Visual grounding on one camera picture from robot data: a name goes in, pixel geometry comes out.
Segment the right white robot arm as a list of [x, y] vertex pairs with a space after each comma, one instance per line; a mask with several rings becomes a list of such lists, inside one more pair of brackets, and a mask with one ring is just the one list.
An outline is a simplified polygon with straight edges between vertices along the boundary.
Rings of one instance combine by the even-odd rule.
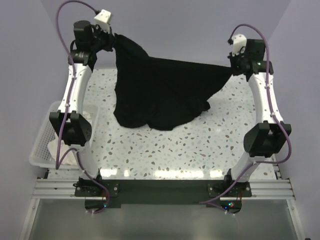
[[266, 44], [260, 39], [248, 39], [243, 34], [232, 36], [228, 58], [234, 76], [244, 75], [252, 92], [255, 106], [255, 125], [243, 138], [244, 153], [224, 177], [223, 192], [235, 196], [249, 186], [249, 179], [261, 163], [272, 164], [292, 132], [278, 109], [273, 68], [265, 60]]

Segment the black t shirt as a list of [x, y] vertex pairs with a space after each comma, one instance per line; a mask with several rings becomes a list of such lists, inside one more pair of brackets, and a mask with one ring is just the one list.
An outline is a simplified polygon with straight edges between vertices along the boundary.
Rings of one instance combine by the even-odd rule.
[[117, 80], [114, 116], [125, 128], [171, 131], [210, 109], [208, 100], [232, 75], [230, 67], [151, 57], [115, 34]]

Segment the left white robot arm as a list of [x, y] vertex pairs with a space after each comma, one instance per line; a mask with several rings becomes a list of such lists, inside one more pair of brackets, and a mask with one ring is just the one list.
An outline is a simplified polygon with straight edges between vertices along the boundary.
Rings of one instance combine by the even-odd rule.
[[49, 121], [58, 136], [55, 169], [72, 153], [80, 170], [75, 184], [77, 197], [99, 196], [108, 199], [110, 193], [102, 183], [99, 168], [94, 164], [90, 140], [92, 125], [83, 116], [84, 97], [100, 51], [113, 50], [114, 36], [107, 21], [87, 20], [74, 23], [75, 39], [66, 46], [69, 64], [68, 80], [58, 110], [49, 114]]

